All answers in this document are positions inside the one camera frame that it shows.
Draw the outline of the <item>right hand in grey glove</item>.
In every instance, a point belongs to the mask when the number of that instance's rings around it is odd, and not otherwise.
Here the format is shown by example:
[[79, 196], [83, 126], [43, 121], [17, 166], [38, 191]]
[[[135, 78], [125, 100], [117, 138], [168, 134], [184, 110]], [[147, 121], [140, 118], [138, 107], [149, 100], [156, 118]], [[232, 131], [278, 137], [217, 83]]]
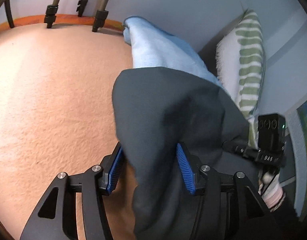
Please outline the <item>right hand in grey glove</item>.
[[286, 198], [286, 194], [279, 183], [279, 176], [279, 173], [271, 174], [263, 170], [260, 170], [258, 174], [258, 193], [271, 212], [277, 210]]

